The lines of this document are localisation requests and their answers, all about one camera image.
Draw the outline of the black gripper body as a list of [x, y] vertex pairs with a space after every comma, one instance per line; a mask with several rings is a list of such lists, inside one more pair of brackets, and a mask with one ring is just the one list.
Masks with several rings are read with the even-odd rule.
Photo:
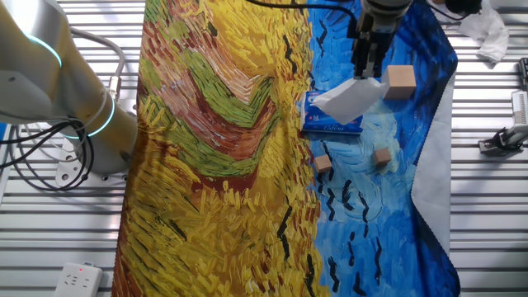
[[390, 15], [361, 13], [357, 21], [354, 51], [369, 51], [373, 45], [386, 52], [397, 29], [397, 18]]

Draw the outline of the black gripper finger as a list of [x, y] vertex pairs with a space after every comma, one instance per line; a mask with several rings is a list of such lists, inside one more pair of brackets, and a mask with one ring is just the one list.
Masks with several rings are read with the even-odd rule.
[[353, 62], [355, 65], [354, 77], [361, 78], [363, 76], [363, 58], [362, 49], [359, 45], [356, 45], [353, 52]]
[[372, 45], [367, 54], [363, 78], [380, 78], [382, 76], [382, 63], [384, 56], [379, 53], [378, 45]]

